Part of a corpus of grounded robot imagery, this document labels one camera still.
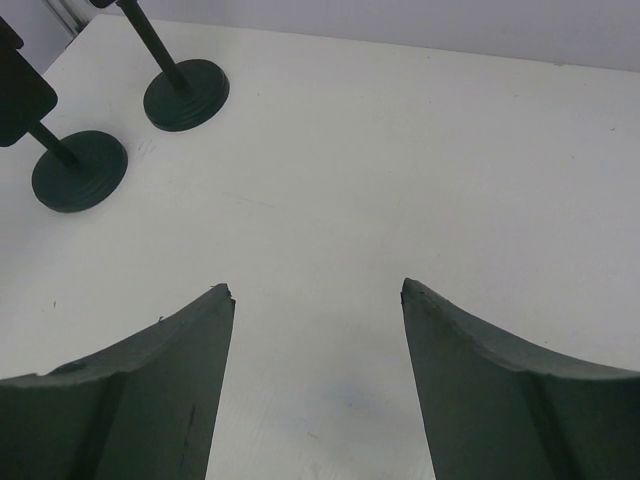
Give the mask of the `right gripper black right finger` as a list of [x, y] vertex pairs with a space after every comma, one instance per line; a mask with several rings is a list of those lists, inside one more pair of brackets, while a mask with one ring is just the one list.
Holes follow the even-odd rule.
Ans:
[[639, 375], [535, 345], [406, 279], [401, 304], [439, 479], [635, 479]]

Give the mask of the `black round-base phone stand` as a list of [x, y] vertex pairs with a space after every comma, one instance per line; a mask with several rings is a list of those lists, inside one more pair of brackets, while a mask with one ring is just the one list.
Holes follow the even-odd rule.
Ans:
[[206, 59], [175, 62], [134, 0], [91, 0], [90, 4], [98, 9], [117, 5], [159, 65], [161, 73], [143, 97], [145, 114], [156, 128], [190, 130], [220, 111], [230, 93], [229, 78], [221, 67]]

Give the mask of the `black clamp phone stand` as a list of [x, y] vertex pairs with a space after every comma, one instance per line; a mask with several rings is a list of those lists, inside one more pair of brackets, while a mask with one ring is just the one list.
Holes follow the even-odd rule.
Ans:
[[[2, 44], [18, 52], [24, 46], [6, 21], [1, 22]], [[45, 148], [32, 172], [31, 185], [36, 198], [51, 210], [74, 213], [92, 208], [124, 178], [127, 152], [108, 133], [86, 130], [59, 139], [41, 120], [27, 134]]]

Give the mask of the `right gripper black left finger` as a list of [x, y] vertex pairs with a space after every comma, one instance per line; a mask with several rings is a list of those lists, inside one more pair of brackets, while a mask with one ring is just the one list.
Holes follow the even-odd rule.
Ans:
[[234, 312], [219, 284], [99, 352], [2, 380], [2, 478], [205, 478]]

